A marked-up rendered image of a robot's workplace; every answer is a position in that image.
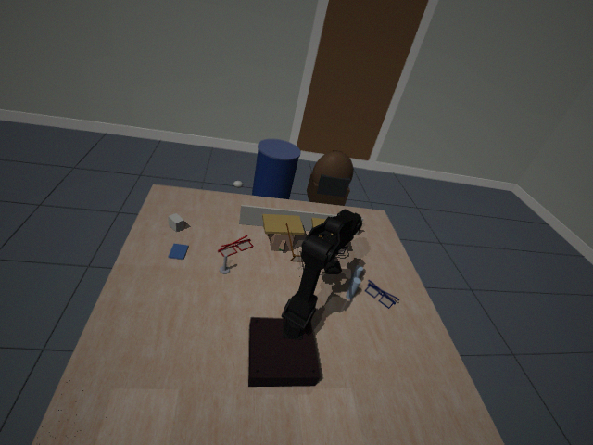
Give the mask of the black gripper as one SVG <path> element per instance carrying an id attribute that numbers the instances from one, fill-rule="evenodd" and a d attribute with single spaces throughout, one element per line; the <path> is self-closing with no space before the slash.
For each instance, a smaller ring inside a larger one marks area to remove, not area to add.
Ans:
<path id="1" fill-rule="evenodd" d="M 333 241 L 333 235 L 324 230 L 322 233 L 317 234 L 316 236 L 322 235 L 322 239 L 327 240 L 329 239 L 329 243 L 333 244 L 334 246 L 336 245 L 336 243 Z M 339 249 L 337 250 L 337 252 L 335 254 L 338 254 L 340 249 L 345 249 L 346 246 L 344 247 L 339 247 Z M 340 262 L 339 261 L 334 261 L 334 259 L 336 259 L 336 256 L 334 255 L 333 259 L 328 262 L 326 264 L 326 266 L 324 267 L 324 271 L 326 274 L 340 274 L 342 272 L 341 266 L 340 266 Z"/>

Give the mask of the grey rectangular panel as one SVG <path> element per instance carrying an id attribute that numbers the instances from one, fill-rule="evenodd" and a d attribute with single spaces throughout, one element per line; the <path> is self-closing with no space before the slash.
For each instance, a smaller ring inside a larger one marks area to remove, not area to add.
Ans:
<path id="1" fill-rule="evenodd" d="M 308 212 L 300 210 L 283 210 L 275 208 L 257 207 L 241 205 L 239 224 L 263 226 L 262 214 L 277 214 L 277 215 L 296 215 L 300 220 L 305 231 L 310 231 L 312 228 L 312 218 L 327 219 L 328 217 L 335 217 L 334 214 Z"/>

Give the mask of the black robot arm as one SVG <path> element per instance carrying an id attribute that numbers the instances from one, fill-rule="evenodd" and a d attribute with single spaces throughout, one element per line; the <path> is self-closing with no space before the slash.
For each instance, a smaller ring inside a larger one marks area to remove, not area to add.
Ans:
<path id="1" fill-rule="evenodd" d="M 354 238 L 361 226 L 361 216 L 344 209 L 337 216 L 328 217 L 324 223 L 313 227 L 305 237 L 301 245 L 305 268 L 299 290 L 284 307 L 283 338 L 302 340 L 302 330 L 306 329 L 316 311 L 318 297 L 313 294 L 321 270 L 333 259 L 339 247 L 344 247 Z M 335 246 L 329 243 L 329 239 L 316 236 L 324 230 L 333 234 Z"/>

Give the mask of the red-framed glasses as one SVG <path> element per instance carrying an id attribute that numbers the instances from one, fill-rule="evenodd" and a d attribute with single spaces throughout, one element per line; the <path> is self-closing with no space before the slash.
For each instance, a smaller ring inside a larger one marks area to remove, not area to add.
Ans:
<path id="1" fill-rule="evenodd" d="M 246 250 L 248 248 L 253 248 L 253 245 L 249 242 L 250 239 L 239 241 L 239 240 L 241 240 L 241 239 L 243 239 L 245 237 L 247 237 L 247 235 L 244 236 L 244 237 L 242 237 L 242 238 L 240 238 L 240 239 L 238 239 L 238 240 L 236 240 L 236 241 L 234 241 L 231 244 L 223 245 L 222 247 L 224 247 L 224 248 L 219 249 L 218 252 L 224 258 L 224 254 L 227 254 L 227 257 L 228 257 L 230 255 L 233 255 L 233 254 L 237 253 L 237 251 L 234 249 L 234 247 L 238 247 L 240 249 L 240 251 Z M 237 242 L 237 241 L 239 241 L 239 242 Z M 236 244 L 236 243 L 238 243 L 238 244 Z M 231 246 L 232 244 L 235 244 L 235 245 Z"/>

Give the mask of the tan rectangular block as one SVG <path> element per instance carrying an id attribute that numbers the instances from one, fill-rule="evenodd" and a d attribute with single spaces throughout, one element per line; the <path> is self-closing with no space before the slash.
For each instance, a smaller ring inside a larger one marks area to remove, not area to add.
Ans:
<path id="1" fill-rule="evenodd" d="M 324 223 L 325 222 L 325 219 L 312 218 L 311 221 L 312 221 L 312 228 L 313 228 L 315 226 L 318 226 L 318 225 Z"/>

